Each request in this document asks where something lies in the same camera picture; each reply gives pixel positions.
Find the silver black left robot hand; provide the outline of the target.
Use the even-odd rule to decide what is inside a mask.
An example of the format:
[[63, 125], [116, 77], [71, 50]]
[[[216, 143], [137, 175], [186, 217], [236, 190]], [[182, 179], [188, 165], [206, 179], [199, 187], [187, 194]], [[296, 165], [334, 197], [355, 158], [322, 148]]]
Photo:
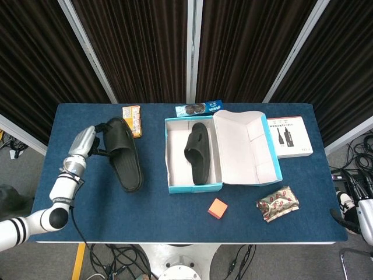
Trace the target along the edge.
[[70, 150], [69, 155], [79, 155], [87, 159], [91, 155], [99, 155], [109, 157], [110, 153], [104, 149], [100, 149], [100, 138], [97, 134], [106, 132], [108, 125], [101, 123], [98, 125], [91, 125], [77, 134]]

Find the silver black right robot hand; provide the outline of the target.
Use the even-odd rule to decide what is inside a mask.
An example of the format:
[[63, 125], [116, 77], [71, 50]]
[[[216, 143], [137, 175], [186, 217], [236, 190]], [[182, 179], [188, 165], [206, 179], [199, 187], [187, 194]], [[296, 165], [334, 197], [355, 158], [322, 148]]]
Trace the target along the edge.
[[363, 239], [369, 245], [372, 245], [372, 199], [360, 200], [356, 211], [358, 224], [344, 220], [336, 209], [329, 210], [331, 216], [339, 225], [362, 235]]

